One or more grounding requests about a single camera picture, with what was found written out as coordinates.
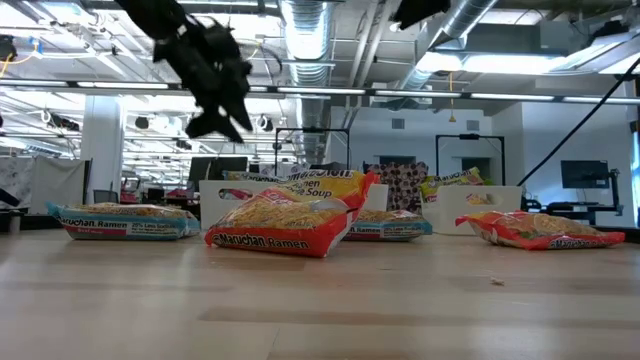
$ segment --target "small crumb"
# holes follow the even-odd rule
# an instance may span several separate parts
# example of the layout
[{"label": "small crumb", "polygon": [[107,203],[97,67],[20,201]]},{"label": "small crumb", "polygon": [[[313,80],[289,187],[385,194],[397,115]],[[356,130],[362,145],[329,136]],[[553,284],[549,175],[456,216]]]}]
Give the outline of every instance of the small crumb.
[{"label": "small crumb", "polygon": [[504,280],[492,277],[490,281],[491,281],[491,285],[504,286]]}]

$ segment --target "black robotic arm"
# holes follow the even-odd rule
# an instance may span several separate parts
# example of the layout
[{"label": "black robotic arm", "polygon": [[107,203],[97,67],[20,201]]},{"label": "black robotic arm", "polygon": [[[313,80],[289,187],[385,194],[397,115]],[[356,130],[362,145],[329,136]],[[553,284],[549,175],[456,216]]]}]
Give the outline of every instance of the black robotic arm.
[{"label": "black robotic arm", "polygon": [[244,61],[231,35],[218,22],[205,28],[175,0],[116,0],[133,22],[155,40],[153,61],[166,60],[204,110],[186,128],[190,138],[219,132],[243,142],[231,123],[252,125],[244,105],[251,64]]}]

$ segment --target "pillar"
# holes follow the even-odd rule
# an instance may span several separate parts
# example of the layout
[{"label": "pillar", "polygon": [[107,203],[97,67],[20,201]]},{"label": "pillar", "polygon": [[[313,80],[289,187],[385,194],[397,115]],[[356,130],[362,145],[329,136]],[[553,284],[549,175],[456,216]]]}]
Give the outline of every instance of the pillar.
[{"label": "pillar", "polygon": [[122,151],[126,111],[114,96],[87,96],[80,158],[92,160],[87,186],[87,204],[93,204],[93,190],[111,190],[120,197]]}]

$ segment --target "wooden table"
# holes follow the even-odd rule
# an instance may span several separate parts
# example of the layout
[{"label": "wooden table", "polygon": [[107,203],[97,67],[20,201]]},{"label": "wooden table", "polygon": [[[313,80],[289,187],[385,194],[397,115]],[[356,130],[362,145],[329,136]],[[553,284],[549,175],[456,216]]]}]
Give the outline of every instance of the wooden table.
[{"label": "wooden table", "polygon": [[[640,247],[473,237],[326,259],[0,236],[2,359],[638,359]],[[492,285],[490,278],[504,280]]]}]

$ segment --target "maruchan ramen package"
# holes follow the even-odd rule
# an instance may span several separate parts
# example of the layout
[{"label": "maruchan ramen package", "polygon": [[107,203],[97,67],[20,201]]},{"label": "maruchan ramen package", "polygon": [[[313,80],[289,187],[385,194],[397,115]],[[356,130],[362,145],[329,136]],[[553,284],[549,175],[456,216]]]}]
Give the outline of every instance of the maruchan ramen package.
[{"label": "maruchan ramen package", "polygon": [[481,212],[463,216],[484,240],[527,250],[602,248],[624,242],[624,233],[603,233],[570,219],[526,212]]},{"label": "maruchan ramen package", "polygon": [[422,216],[406,210],[362,210],[351,225],[345,240],[355,241],[410,241],[431,234],[431,224]]},{"label": "maruchan ramen package", "polygon": [[374,174],[309,170],[252,197],[205,235],[208,245],[324,257],[346,235]]},{"label": "maruchan ramen package", "polygon": [[274,176],[262,175],[258,173],[250,173],[246,171],[223,171],[222,177],[225,180],[230,181],[262,181],[262,182],[275,182],[281,183],[285,181],[285,179],[281,179]]},{"label": "maruchan ramen package", "polygon": [[188,211],[155,205],[58,206],[47,204],[74,239],[177,240],[200,233],[200,222]]},{"label": "maruchan ramen package", "polygon": [[424,201],[426,203],[435,202],[438,188],[443,185],[484,185],[484,180],[480,177],[480,170],[476,167],[448,176],[427,176],[427,180],[420,184]]}]

